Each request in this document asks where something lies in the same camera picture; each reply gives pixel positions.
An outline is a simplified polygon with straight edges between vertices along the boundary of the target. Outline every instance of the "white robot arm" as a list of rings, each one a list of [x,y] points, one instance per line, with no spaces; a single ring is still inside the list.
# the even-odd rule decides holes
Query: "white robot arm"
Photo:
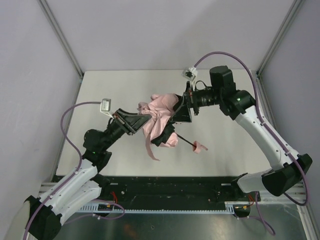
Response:
[[[109,193],[109,180],[99,174],[112,155],[107,149],[124,134],[135,134],[150,118],[150,115],[129,113],[120,108],[113,113],[112,122],[109,122],[105,131],[88,130],[83,144],[86,151],[80,164],[38,198],[27,198],[30,219],[22,239],[27,238],[28,232],[38,240],[54,239],[62,225],[77,210],[97,199],[104,191]]]
[[[265,154],[271,169],[239,176],[235,185],[242,192],[268,190],[274,196],[280,196],[304,179],[312,164],[310,156],[300,155],[293,149],[261,115],[262,111],[256,100],[247,91],[236,89],[232,71],[227,66],[210,69],[212,86],[205,86],[202,90],[195,87],[196,75],[194,67],[183,72],[183,76],[190,81],[187,82],[186,91],[177,103],[178,111],[173,119],[176,122],[191,122],[189,109],[193,108],[194,114],[198,115],[200,107],[219,105],[226,116],[230,116],[250,134]]]

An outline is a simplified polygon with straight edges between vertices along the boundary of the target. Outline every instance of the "table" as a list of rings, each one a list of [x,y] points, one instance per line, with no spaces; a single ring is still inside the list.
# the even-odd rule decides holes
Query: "table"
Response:
[[[232,72],[237,88],[253,95],[247,72],[241,69]],[[181,95],[186,89],[186,79],[181,73],[182,70],[87,71],[76,103],[109,98],[113,112],[122,108],[137,113],[138,103],[150,102],[152,94]],[[210,85],[209,70],[199,70],[197,79]],[[105,130],[108,120],[99,112],[98,105],[80,106],[73,112],[67,135],[84,153],[85,132]],[[108,149],[112,157],[100,173],[113,176],[238,176],[270,168],[249,134],[225,116],[219,106],[201,108],[192,120],[192,123],[177,125],[176,132],[191,142],[199,141],[208,151],[193,153],[189,144],[179,140],[175,148],[152,146],[154,155],[160,159],[155,161],[148,156],[143,132],[139,131],[133,136],[124,135]],[[76,151],[65,142],[56,175],[66,175],[78,160]]]

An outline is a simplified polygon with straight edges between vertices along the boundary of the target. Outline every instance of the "cloth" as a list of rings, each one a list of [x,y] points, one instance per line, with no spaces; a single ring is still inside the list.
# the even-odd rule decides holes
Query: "cloth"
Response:
[[[159,159],[155,158],[151,150],[151,141],[161,135],[167,122],[175,113],[174,105],[178,102],[178,97],[175,94],[153,94],[151,100],[150,103],[140,102],[138,104],[138,111],[140,114],[151,115],[151,119],[142,127],[142,130],[148,155],[153,160],[158,161]],[[174,148],[177,144],[178,136],[174,132],[166,143],[162,142],[160,144],[160,147]]]

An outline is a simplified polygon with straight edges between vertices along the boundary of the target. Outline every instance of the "purple cable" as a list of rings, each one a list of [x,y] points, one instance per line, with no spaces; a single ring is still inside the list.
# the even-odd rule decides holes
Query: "purple cable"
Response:
[[[253,91],[254,91],[254,98],[255,98],[255,111],[257,113],[257,116],[260,120],[261,123],[264,122],[264,119],[262,117],[262,114],[260,112],[260,108],[259,108],[259,101],[258,101],[258,91],[257,91],[257,87],[256,87],[256,83],[254,80],[254,77],[252,76],[252,73],[250,72],[249,68],[245,65],[245,63],[243,61],[241,61],[238,57],[224,52],[224,51],[213,51],[210,52],[206,55],[204,55],[202,58],[199,59],[199,61],[196,62],[196,64],[194,65],[194,67],[196,68],[204,59],[206,59],[207,57],[211,56],[211,55],[226,55],[229,56],[235,60],[237,60],[246,70],[246,72],[249,74],[249,77],[251,79],[252,82],[252,86],[253,86]],[[270,133],[270,135],[274,138],[274,140],[282,147],[282,149],[286,152],[289,153],[289,149],[285,146],[285,144],[278,138],[278,136],[276,135],[276,133],[268,126],[268,124],[263,124],[263,126],[265,127],[265,129]],[[309,185],[306,179],[306,175],[303,171],[303,169],[301,168],[300,164],[298,163],[298,161],[296,160],[296,158],[289,153],[288,154],[289,158],[294,162],[294,164],[296,165],[296,167],[298,168],[301,176],[302,176],[302,180],[304,182],[304,187],[305,187],[305,202],[300,203],[296,200],[294,200],[292,197],[290,197],[287,193],[284,193],[284,195],[290,199],[292,202],[294,202],[295,204],[299,205],[299,206],[306,206],[309,202]]]
[[[260,212],[260,207],[259,207],[259,204],[258,204],[258,194],[259,192],[256,192],[255,193],[255,206],[256,206],[256,210],[258,211],[258,214],[259,214],[259,217],[257,216],[252,216],[251,218],[253,219],[257,219],[259,221],[262,222],[262,224],[264,225],[265,229],[272,235],[272,236],[275,236],[276,235],[276,232],[275,230],[273,229],[273,227],[267,223],[264,219],[264,217],[262,216],[261,212]]]
[[[272,236],[275,236],[276,235],[276,231],[274,230],[274,228],[267,222],[265,221],[265,219],[262,217],[262,214],[260,212],[260,207],[258,205],[258,191],[255,193],[255,205],[256,205],[256,209],[258,211],[258,214],[260,217],[257,217],[257,216],[248,216],[248,217],[238,217],[236,214],[234,214],[234,216],[238,219],[255,219],[255,220],[258,220],[260,221],[264,228],[272,235]]]
[[[101,102],[99,101],[87,101],[87,102],[81,102],[78,104],[73,105],[72,107],[68,108],[62,115],[61,117],[61,121],[60,121],[60,128],[62,131],[63,136],[65,137],[65,139],[71,144],[71,146],[76,150],[76,152],[79,154],[79,164],[75,170],[75,172],[77,172],[82,164],[82,155],[80,150],[70,141],[70,139],[67,136],[67,133],[64,130],[64,118],[67,115],[68,112],[70,112],[71,110],[73,110],[74,108],[81,106],[81,105],[86,105],[86,104],[100,104]],[[29,222],[27,223],[26,227],[25,227],[25,231],[23,234],[23,240],[27,240],[27,235],[31,226],[31,223],[33,222],[33,220],[35,219],[36,215],[39,213],[40,209],[46,204],[46,202],[50,199],[50,196],[56,194],[57,191],[59,191],[67,182],[69,182],[76,174],[73,173],[70,177],[68,177],[60,186],[58,186],[52,193],[51,195],[49,195],[46,199],[43,200],[43,202],[39,205],[39,207],[34,211],[34,213],[32,214]]]
[[[71,223],[73,223],[73,222],[75,222],[75,221],[77,221],[77,220],[79,220],[79,219],[83,219],[83,218],[86,218],[86,217],[97,217],[97,218],[100,217],[101,219],[104,219],[104,220],[115,220],[115,219],[119,219],[119,218],[121,218],[123,215],[125,215],[125,209],[124,209],[124,207],[121,206],[121,205],[119,205],[119,204],[117,204],[117,203],[114,203],[114,202],[111,202],[111,201],[104,201],[104,200],[100,200],[100,199],[95,199],[94,201],[96,201],[96,202],[102,202],[102,203],[108,203],[108,204],[110,204],[110,205],[117,206],[118,208],[120,208],[120,209],[122,210],[122,213],[121,213],[121,215],[115,216],[115,217],[106,217],[106,216],[93,215],[93,213],[84,214],[84,215],[81,215],[81,216],[79,216],[79,217],[76,217],[75,219],[72,219],[72,220],[70,220],[70,221],[66,221],[66,222],[64,223],[64,225],[66,225],[66,224],[71,224]]]

